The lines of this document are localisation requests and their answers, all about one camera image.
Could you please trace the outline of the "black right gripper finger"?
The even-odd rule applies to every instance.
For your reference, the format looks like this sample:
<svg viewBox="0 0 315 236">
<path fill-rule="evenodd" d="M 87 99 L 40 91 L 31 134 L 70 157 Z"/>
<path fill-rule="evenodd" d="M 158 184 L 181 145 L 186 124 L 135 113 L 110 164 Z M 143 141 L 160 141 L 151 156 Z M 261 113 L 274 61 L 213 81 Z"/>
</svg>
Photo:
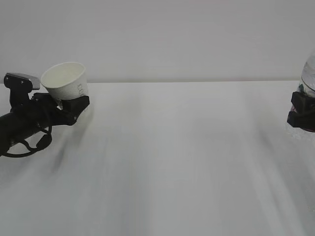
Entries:
<svg viewBox="0 0 315 236">
<path fill-rule="evenodd" d="M 295 91 L 291 97 L 292 110 L 288 113 L 287 123 L 294 128 L 315 132 L 315 98 Z"/>
</svg>

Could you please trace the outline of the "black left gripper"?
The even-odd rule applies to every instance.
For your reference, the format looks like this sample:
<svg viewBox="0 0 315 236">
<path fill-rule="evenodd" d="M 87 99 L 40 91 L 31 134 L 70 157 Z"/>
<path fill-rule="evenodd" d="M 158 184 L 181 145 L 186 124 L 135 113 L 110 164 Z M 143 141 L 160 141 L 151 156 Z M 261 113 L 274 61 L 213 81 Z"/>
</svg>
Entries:
<svg viewBox="0 0 315 236">
<path fill-rule="evenodd" d="M 33 99 L 11 106 L 14 121 L 20 129 L 45 129 L 50 126 L 74 125 L 82 112 L 89 106 L 90 98 L 80 96 L 62 100 L 62 110 L 49 93 L 35 93 Z"/>
</svg>

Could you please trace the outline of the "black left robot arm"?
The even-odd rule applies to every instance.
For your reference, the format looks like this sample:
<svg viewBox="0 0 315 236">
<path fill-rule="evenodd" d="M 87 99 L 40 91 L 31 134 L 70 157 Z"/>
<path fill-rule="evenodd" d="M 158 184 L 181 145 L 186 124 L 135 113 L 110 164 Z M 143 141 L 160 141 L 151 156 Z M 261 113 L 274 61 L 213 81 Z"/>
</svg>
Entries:
<svg viewBox="0 0 315 236">
<path fill-rule="evenodd" d="M 88 96 L 62 101 L 62 109 L 48 93 L 35 93 L 0 118 L 0 154 L 22 158 L 47 148 L 52 142 L 52 127 L 74 125 L 89 106 Z"/>
</svg>

